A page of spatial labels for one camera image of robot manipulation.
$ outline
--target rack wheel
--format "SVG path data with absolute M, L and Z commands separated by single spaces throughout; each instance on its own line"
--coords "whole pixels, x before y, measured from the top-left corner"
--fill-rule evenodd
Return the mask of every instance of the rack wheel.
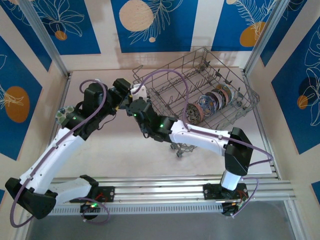
M 177 156 L 178 158 L 182 158 L 182 152 L 178 151 L 178 152 L 176 153 L 176 156 Z

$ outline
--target metal wire rack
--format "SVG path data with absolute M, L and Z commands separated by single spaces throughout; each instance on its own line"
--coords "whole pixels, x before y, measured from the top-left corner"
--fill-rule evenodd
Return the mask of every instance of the metal wire rack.
M 143 65 L 132 70 L 134 84 L 141 83 L 151 73 L 139 76 L 142 68 Z M 200 127 L 223 130 L 233 125 L 237 119 L 244 117 L 260 100 L 259 95 L 243 79 L 205 47 L 190 52 L 159 69 L 174 69 L 184 76 L 189 88 L 189 103 L 195 103 L 199 96 L 210 92 L 218 84 L 233 86 L 235 89 L 233 101 L 213 116 L 204 118 L 198 125 Z M 151 77 L 145 86 L 153 108 L 159 115 L 182 119 L 186 88 L 179 76 L 172 72 L 161 72 Z M 170 147 L 177 150 L 178 157 L 196 148 L 196 146 L 182 143 L 172 143 Z

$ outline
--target white floor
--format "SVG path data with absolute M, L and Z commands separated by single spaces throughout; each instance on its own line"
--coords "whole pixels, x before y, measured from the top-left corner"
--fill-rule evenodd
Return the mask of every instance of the white floor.
M 241 76 L 238 68 L 232 69 Z M 152 70 L 141 70 L 145 75 Z M 100 79 L 107 86 L 117 78 L 134 80 L 131 70 L 95 70 L 75 71 L 65 100 L 65 106 L 76 105 L 83 100 L 79 85 L 87 79 Z M 264 148 L 254 113 L 238 119 L 234 125 L 242 128 L 252 144 Z M 254 151 L 251 162 L 265 160 L 266 156 Z M 101 131 L 94 132 L 65 164 L 57 177 L 78 177 L 87 174 L 91 177 L 142 177 L 174 175 L 222 174 L 225 169 L 224 158 L 201 148 L 192 153 L 184 153 L 182 158 L 170 149 L 169 143 L 145 139 L 136 121 L 127 117 L 126 111 L 120 110 L 116 119 L 107 123 Z M 249 169 L 251 174 L 269 174 L 268 163 L 255 165 Z

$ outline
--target orange circle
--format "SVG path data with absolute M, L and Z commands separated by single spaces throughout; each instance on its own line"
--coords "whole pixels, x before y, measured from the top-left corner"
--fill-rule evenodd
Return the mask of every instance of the orange circle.
M 254 25 L 248 26 L 241 33 L 240 44 L 244 47 L 253 47 L 256 44 L 262 30 L 264 29 L 265 24 L 266 23 L 264 21 L 260 21 Z
M 4 106 L 8 117 L 16 123 L 23 123 L 30 110 L 28 93 L 22 87 L 12 86 L 6 91 L 4 98 L 7 101 Z
M 56 32 L 54 33 L 54 35 L 55 35 L 55 37 L 56 37 L 57 39 L 59 39 L 59 40 L 61 40 L 61 41 L 64 41 L 64 40 L 67 39 L 67 34 L 66 34 L 64 31 L 58 30 L 58 31 L 56 31 Z
M 301 95 L 298 97 L 297 104 L 300 109 L 305 109 L 308 106 L 308 98 L 305 95 Z

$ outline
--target metal bar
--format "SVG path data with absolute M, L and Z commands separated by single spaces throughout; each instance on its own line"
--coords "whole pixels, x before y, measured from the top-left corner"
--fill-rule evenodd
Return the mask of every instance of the metal bar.
M 136 184 L 136 183 L 175 183 L 175 184 L 186 184 L 190 181 L 205 181 L 207 183 L 213 183 L 213 181 L 219 182 L 222 175 L 175 175 L 175 176 L 138 176 L 138 177 L 94 177 L 96 181 L 100 184 Z M 290 181 L 275 181 L 277 175 L 272 174 L 248 174 L 247 177 L 263 178 L 261 183 L 265 184 L 275 184 L 275 183 L 287 183 L 290 184 Z M 53 184 L 64 183 L 67 181 L 75 180 L 76 177 L 59 177 L 52 180 Z
M 159 177 L 116 177 L 96 178 L 100 186 L 114 186 L 115 203 L 156 204 L 156 203 L 206 203 L 203 185 L 219 184 L 221 176 L 159 176 Z M 54 183 L 64 182 L 69 178 L 54 179 Z M 254 180 L 244 181 L 249 195 L 256 188 Z M 261 179 L 254 200 L 279 201 L 294 200 L 295 193 L 290 181 L 276 178 Z M 234 200 L 217 199 L 211 202 L 234 202 Z
M 63 89 L 63 92 L 62 92 L 62 95 L 61 95 L 61 98 L 60 98 L 60 103 L 59 103 L 59 106 L 58 106 L 57 110 L 61 109 L 65 104 L 65 101 L 66 101 L 66 98 L 67 98 L 67 94 L 68 94 L 68 90 L 69 90 L 69 86 L 70 86 L 70 80 L 71 80 L 71 75 L 68 77 L 68 79 L 65 82 L 64 89 Z M 58 131 L 58 127 L 59 127 L 58 123 L 56 121 L 54 121 L 53 128 L 52 128 L 52 131 L 51 131 L 51 135 L 50 135 L 50 139 L 49 139 L 47 147 L 49 146 L 49 144 L 55 138 L 55 136 L 57 134 L 57 131 Z
M 27 210 L 23 209 L 18 224 L 24 223 L 28 218 L 30 218 L 30 216 L 31 214 Z M 27 237 L 29 225 L 30 222 L 22 227 L 15 228 L 13 230 L 13 233 L 11 234 L 10 240 L 25 240 Z
M 112 215 L 131 215 L 131 214 L 186 214 L 186 213 L 220 213 L 222 212 L 221 203 L 198 202 L 190 203 L 158 203 L 158 204 L 107 204 L 107 208 Z M 50 216 L 72 216 L 80 215 L 79 204 L 56 206 Z M 106 215 L 101 212 L 86 213 L 86 215 Z
M 32 3 L 29 0 L 19 0 L 19 7 L 52 61 L 62 74 L 68 76 L 68 70 Z
M 274 32 L 289 2 L 290 0 L 278 0 L 276 5 L 274 6 L 270 17 L 268 18 L 262 30 L 262 33 L 260 34 L 260 37 L 258 38 L 247 63 L 245 64 L 244 72 L 246 75 L 248 75 L 252 71 L 255 63 L 259 59 L 263 49 L 265 48 L 268 40 Z
M 299 240 L 312 240 L 312 237 L 310 236 L 310 234 L 308 234 L 310 233 L 310 231 L 307 227 L 307 224 L 301 218 L 302 215 L 299 212 L 298 206 L 296 205 L 296 201 L 286 200 L 284 201 L 284 205 L 295 238 Z
M 247 75 L 245 75 L 244 72 L 242 72 L 242 76 L 243 76 L 243 80 L 251 87 L 252 85 L 251 85 L 250 78 Z M 253 114 L 254 114 L 259 132 L 260 132 L 260 136 L 262 137 L 262 142 L 263 142 L 264 148 L 267 150 L 268 153 L 271 153 L 271 155 L 273 156 L 273 162 L 271 162 L 270 164 L 273 165 L 273 167 L 275 168 L 275 172 L 277 174 L 278 179 L 281 180 L 282 176 L 281 176 L 281 172 L 279 171 L 279 166 L 278 166 L 278 163 L 275 158 L 275 153 L 274 153 L 274 151 L 270 145 L 270 142 L 268 140 L 263 122 L 260 117 L 260 111 L 257 106 L 255 106 L 253 108 Z

